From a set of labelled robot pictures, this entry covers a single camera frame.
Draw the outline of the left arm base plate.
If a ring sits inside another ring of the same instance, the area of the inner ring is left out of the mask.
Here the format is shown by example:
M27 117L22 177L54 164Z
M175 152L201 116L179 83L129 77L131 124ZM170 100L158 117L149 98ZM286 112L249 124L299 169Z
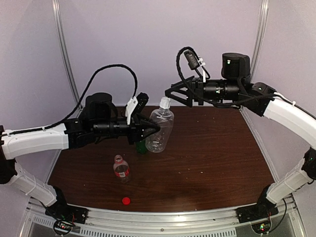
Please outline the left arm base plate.
M60 206L44 206L44 208L46 215L51 216L55 220L70 223L85 224L88 214L88 209L68 204Z

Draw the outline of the clear bottle white cap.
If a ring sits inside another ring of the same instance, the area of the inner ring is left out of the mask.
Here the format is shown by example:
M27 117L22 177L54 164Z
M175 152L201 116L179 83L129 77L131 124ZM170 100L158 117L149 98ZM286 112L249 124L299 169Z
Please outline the clear bottle white cap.
M160 127L158 132L146 138L146 148L152 153L163 152L167 145L174 124L174 113L170 107L171 99L162 97L159 108L151 112L150 119Z

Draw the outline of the clear bottle red label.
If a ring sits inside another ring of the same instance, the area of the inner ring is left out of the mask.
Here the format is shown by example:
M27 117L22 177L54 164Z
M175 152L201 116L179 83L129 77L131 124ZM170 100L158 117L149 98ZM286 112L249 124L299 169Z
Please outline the clear bottle red label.
M123 159L122 156L116 155L114 158L113 170L116 177L122 183L128 183L130 181L130 168L128 163Z

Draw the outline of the green plastic bottle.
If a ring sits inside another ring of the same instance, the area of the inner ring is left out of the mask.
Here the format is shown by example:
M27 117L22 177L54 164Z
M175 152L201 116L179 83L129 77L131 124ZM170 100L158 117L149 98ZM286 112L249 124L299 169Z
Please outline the green plastic bottle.
M146 140L142 140L136 143L136 152L141 155L144 155L148 152L148 149L146 147Z

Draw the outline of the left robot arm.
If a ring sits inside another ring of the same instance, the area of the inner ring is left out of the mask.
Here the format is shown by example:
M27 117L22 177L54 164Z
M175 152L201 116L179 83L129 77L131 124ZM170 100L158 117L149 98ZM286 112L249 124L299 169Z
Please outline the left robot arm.
M85 108L78 118L66 119L59 125L38 127L27 132L0 130L0 182L16 188L39 200L60 219L71 215L61 192L37 179L16 162L16 158L49 150L82 148L98 138L113 139L125 136L129 144L142 141L158 132L160 126L141 114L148 101L140 93L127 103L125 116L119 117L112 96L99 92L87 96Z

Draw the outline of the red bottle cap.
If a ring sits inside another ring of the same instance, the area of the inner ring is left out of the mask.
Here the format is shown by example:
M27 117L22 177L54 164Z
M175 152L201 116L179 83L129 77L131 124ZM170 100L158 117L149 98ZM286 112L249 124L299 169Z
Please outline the red bottle cap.
M129 197L124 197L124 198L122 199L122 203L123 203L124 205L130 205L131 199L130 199Z

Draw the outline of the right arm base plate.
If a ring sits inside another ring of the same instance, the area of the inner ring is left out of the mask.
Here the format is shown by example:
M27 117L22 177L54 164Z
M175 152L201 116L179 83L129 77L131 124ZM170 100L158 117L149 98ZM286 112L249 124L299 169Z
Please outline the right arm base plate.
M246 223L276 215L278 214L278 208L275 205L268 207L265 204L254 204L237 208L236 214L239 223Z

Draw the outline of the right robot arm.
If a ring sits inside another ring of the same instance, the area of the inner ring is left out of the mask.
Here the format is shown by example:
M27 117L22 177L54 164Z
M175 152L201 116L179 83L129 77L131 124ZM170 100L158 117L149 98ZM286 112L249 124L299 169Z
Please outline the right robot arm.
M247 210L258 218L265 217L284 197L316 179L316 118L284 98L274 88L251 83L250 58L240 53L222 55L221 79L208 75L184 78L180 57L176 67L181 81L165 91L165 95L192 107L193 102L205 102L217 108L245 107L260 117L266 117L288 128L304 139L310 148L304 158L283 178L265 187L257 203Z

